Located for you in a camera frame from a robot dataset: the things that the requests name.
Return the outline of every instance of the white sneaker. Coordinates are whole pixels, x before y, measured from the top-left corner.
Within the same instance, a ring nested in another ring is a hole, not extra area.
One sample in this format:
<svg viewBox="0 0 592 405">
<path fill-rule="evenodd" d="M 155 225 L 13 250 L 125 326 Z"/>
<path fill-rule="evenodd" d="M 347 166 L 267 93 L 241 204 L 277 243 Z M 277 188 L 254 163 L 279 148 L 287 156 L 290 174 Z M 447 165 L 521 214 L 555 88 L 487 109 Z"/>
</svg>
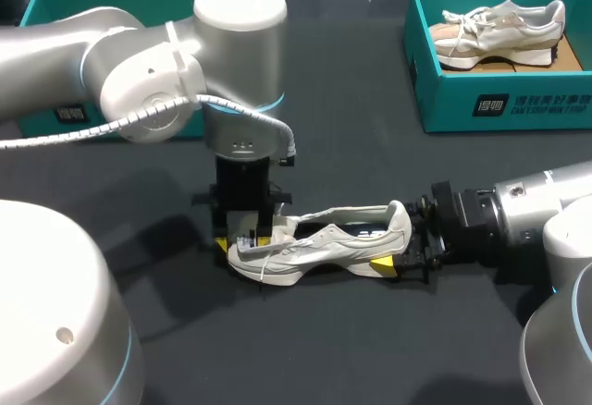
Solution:
<svg viewBox="0 0 592 405">
<path fill-rule="evenodd" d="M 411 236 L 411 219 L 400 202 L 331 208 L 276 216 L 270 244 L 257 247 L 252 239 L 239 238 L 228 250 L 228 262 L 244 276 L 270 285 L 293 285 L 308 270 L 328 263 L 358 276 L 380 277 L 371 261 L 402 254 Z"/>
<path fill-rule="evenodd" d="M 447 23 L 429 28 L 442 65 L 471 69 L 488 57 L 529 66 L 550 66 L 565 29 L 565 5 L 520 7 L 508 0 L 466 15 L 442 12 Z"/>
</svg>

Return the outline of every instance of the cable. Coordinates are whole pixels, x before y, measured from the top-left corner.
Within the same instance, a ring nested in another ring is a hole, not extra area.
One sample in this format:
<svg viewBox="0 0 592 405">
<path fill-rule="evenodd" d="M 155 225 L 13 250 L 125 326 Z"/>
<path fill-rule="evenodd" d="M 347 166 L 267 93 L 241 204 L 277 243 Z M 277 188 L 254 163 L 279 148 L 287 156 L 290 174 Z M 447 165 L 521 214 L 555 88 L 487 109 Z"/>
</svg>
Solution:
<svg viewBox="0 0 592 405">
<path fill-rule="evenodd" d="M 292 132 L 292 129 L 283 121 L 267 116 L 266 114 L 263 114 L 261 112 L 257 112 L 256 110 L 249 109 L 248 107 L 243 106 L 241 104 L 236 104 L 231 102 L 230 100 L 215 97 L 213 95 L 197 94 L 195 95 L 195 98 L 197 100 L 197 103 L 217 104 L 219 106 L 226 107 L 227 109 L 230 109 L 234 112 L 242 114 L 246 117 L 250 117 L 254 120 L 260 121 L 261 123 L 273 126 L 274 128 L 280 130 L 286 137 L 286 140 L 288 141 L 286 157 L 290 158 L 296 155 L 296 143 L 294 141 L 294 133 Z M 140 121 L 146 118 L 154 117 L 158 114 L 162 114 L 166 111 L 174 109 L 177 106 L 190 103 L 192 102 L 188 97 L 177 97 L 173 100 L 170 100 L 169 102 L 163 104 L 156 104 L 152 107 L 149 107 L 148 109 L 141 109 L 138 112 L 135 112 L 127 117 L 123 117 L 119 120 L 112 121 L 111 123 L 105 123 L 101 126 L 97 126 L 90 129 L 78 130 L 75 132 L 69 132 L 67 134 L 35 137 L 32 139 L 0 141 L 0 150 L 31 148 L 35 146 L 49 146 L 54 144 L 70 143 L 73 141 L 92 139 L 95 137 L 100 137 L 102 135 L 110 134 L 112 132 L 117 132 L 118 130 L 139 123 Z"/>
</svg>

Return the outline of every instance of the robotic arm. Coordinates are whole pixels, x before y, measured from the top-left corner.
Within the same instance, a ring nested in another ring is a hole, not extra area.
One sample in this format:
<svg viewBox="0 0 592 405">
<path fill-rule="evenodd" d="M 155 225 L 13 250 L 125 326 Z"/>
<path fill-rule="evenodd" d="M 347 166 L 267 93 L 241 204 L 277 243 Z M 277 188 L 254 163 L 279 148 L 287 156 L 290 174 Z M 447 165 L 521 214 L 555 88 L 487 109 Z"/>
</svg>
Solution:
<svg viewBox="0 0 592 405">
<path fill-rule="evenodd" d="M 424 201 L 442 255 L 463 248 L 544 244 L 556 294 L 530 318 L 520 368 L 535 405 L 592 399 L 592 162 L 453 192 L 432 186 Z"/>
<path fill-rule="evenodd" d="M 76 141 L 117 131 L 129 141 L 176 135 L 201 104 L 205 143 L 216 155 L 212 220 L 227 246 L 227 212 L 256 211 L 271 235 L 276 204 L 268 171 L 280 145 L 293 166 L 284 98 L 285 0 L 194 0 L 193 15 L 145 28 L 128 12 L 99 7 L 54 23 L 0 31 L 0 119 L 48 106 L 93 102 L 107 124 L 0 141 L 0 149 Z"/>
</svg>

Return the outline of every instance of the dark tabletop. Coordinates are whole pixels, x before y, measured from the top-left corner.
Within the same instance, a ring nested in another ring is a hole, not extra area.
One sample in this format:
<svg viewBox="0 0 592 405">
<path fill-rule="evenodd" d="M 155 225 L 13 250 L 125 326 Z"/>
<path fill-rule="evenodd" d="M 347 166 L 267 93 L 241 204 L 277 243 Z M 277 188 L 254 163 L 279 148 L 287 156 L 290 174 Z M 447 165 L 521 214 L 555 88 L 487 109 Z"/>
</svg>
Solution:
<svg viewBox="0 0 592 405">
<path fill-rule="evenodd" d="M 592 133 L 425 134 L 401 0 L 289 6 L 285 120 L 299 157 L 273 174 L 294 196 L 286 213 L 410 201 L 442 179 L 481 187 L 591 158 Z M 144 405 L 528 403 L 518 347 L 546 294 L 540 252 L 445 266 L 429 286 L 324 271 L 260 289 L 215 265 L 207 208 L 190 207 L 213 178 L 198 141 L 0 156 L 3 198 L 69 215 L 103 250 L 142 341 Z"/>
</svg>

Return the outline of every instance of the teal shoe box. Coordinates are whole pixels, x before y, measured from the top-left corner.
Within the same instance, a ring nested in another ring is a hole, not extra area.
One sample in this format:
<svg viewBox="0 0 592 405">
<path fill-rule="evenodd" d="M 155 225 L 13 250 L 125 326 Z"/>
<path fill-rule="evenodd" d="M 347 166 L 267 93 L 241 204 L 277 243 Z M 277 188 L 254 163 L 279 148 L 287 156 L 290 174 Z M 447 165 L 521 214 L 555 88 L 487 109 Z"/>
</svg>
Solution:
<svg viewBox="0 0 592 405">
<path fill-rule="evenodd" d="M 592 129 L 592 0 L 562 0 L 566 38 L 581 71 L 442 71 L 429 36 L 429 27 L 443 22 L 442 10 L 464 14 L 504 1 L 409 0 L 403 44 L 424 130 Z M 546 6 L 553 0 L 512 1 Z"/>
<path fill-rule="evenodd" d="M 31 0 L 20 26 L 50 23 L 98 6 L 127 10 L 146 27 L 187 18 L 193 13 L 193 0 Z M 37 137 L 92 128 L 105 123 L 105 119 L 94 104 L 85 103 L 47 108 L 18 122 L 23 137 Z M 196 112 L 177 137 L 201 138 L 203 122 L 201 111 Z M 105 137 L 120 138 L 117 134 Z"/>
</svg>

